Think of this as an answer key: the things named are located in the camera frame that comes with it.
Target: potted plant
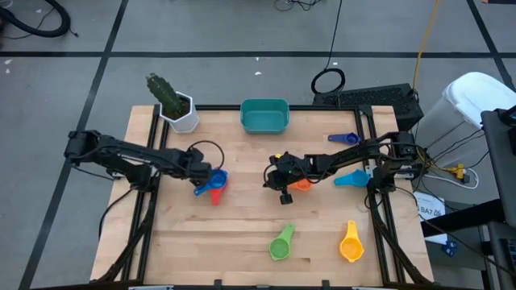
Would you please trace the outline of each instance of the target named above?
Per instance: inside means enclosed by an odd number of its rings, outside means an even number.
[[[199,116],[192,97],[174,91],[163,77],[154,73],[147,77],[147,87],[160,101],[160,116],[176,133],[192,133],[195,130]]]

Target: wooden table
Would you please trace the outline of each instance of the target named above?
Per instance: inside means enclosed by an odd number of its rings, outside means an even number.
[[[201,123],[191,135],[169,131],[167,147],[185,150],[191,143],[209,139],[226,154],[223,166],[229,182],[220,205],[210,204],[210,195],[194,196],[186,180],[161,178],[156,215],[149,250],[145,284],[207,284],[222,279],[224,285],[310,285],[330,280],[332,286],[381,285],[380,268],[370,212],[364,207],[364,188],[336,188],[333,178],[315,185],[308,193],[292,192],[293,204],[281,205],[279,192],[263,188],[262,173],[268,157],[289,151],[304,154],[334,153],[347,146],[327,141],[329,134],[356,132],[354,114],[346,111],[291,111],[290,124],[282,135],[247,135],[240,125],[238,110],[200,110]],[[397,131],[392,107],[373,107],[377,134]],[[135,106],[125,140],[145,146],[152,119],[152,106]],[[367,123],[364,131],[368,135]],[[155,148],[158,148],[159,133]],[[196,146],[205,160],[218,166],[220,153],[211,144]],[[343,168],[342,176],[362,168]],[[411,191],[409,181],[397,186]],[[127,191],[125,180],[116,181],[110,202]],[[131,195],[107,215],[92,270],[101,276],[127,243],[135,206]],[[414,200],[402,191],[391,193],[397,238],[410,260],[433,280],[427,249]],[[349,263],[339,255],[338,245],[347,221],[358,225],[365,252]],[[292,255],[273,262],[268,245],[288,222],[296,226]],[[392,253],[385,244],[389,261]],[[135,250],[131,277],[139,258]],[[390,279],[395,280],[393,267]]]

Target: concrete floor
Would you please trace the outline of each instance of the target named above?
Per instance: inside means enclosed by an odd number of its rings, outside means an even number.
[[[198,104],[239,104],[250,97],[282,97],[290,104],[310,104],[311,79],[324,67],[326,57],[310,57],[310,53],[306,57],[286,57],[289,53],[281,52],[327,51],[339,5],[326,0],[309,12],[298,6],[279,12],[273,0],[60,3],[69,11],[79,38],[68,34],[57,39],[4,39],[0,50],[0,164],[4,168],[0,175],[0,281],[6,289],[20,285],[61,173],[66,135],[76,128],[81,114],[89,113],[92,101],[90,114],[82,115],[84,122],[80,125],[117,138],[124,136],[133,105],[155,102],[145,86],[149,73],[165,77]],[[335,51],[416,52],[432,3],[344,0]],[[120,14],[117,34],[111,29],[121,5],[126,9],[121,10],[124,13]],[[496,49],[516,52],[516,6],[486,5],[480,0],[475,0],[475,5]],[[15,0],[10,9],[35,26],[50,8],[41,0]],[[52,13],[42,28],[53,28],[59,21],[57,13]],[[8,26],[4,35],[24,34]],[[240,51],[255,53],[246,57],[199,53],[185,58],[174,54],[110,54]],[[502,79],[466,0],[441,1],[426,51],[441,54],[421,62],[418,91],[425,112],[439,100],[443,88],[464,73],[478,71]],[[38,52],[69,53],[56,57]],[[449,52],[481,54],[451,59]],[[514,58],[514,54],[501,55]],[[345,89],[360,89],[411,82],[415,58],[371,53],[334,58],[333,62],[346,72]],[[516,77],[516,59],[503,59],[503,64]],[[330,89],[335,82],[328,77],[318,88]],[[481,168],[480,174],[492,175],[488,160]],[[465,193],[442,184],[428,184],[453,201],[475,203],[497,196],[486,187]],[[33,280],[29,271],[23,285],[34,288],[89,280],[98,220],[106,208],[110,188],[109,181],[71,172],[48,240],[40,244],[44,250],[39,266]],[[473,275],[439,265],[433,268],[435,278],[443,284],[481,287],[478,272]]]

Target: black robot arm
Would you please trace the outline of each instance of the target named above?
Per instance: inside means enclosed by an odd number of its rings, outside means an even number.
[[[74,166],[96,163],[111,175],[122,174],[131,187],[139,191],[150,190],[151,179],[156,172],[189,179],[196,187],[206,184],[211,173],[211,165],[202,162],[204,155],[196,148],[187,151],[168,148],[154,150],[102,135],[95,130],[71,131],[64,157]]]
[[[380,152],[380,147],[393,148],[389,154]],[[312,154],[301,159],[288,152],[281,156],[270,156],[270,165],[275,170],[267,173],[264,187],[281,191],[281,203],[292,203],[292,197],[287,192],[287,185],[307,179],[311,183],[318,183],[334,175],[339,169],[374,159],[377,167],[372,171],[373,187],[385,192],[394,190],[394,175],[403,165],[411,165],[417,160],[418,154],[414,139],[407,132],[389,132],[377,139],[366,139],[361,144],[339,151],[332,155]]]

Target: teal bowl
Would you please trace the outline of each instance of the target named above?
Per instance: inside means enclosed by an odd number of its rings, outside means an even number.
[[[248,134],[281,134],[289,125],[289,103],[283,99],[247,99],[240,121]]]

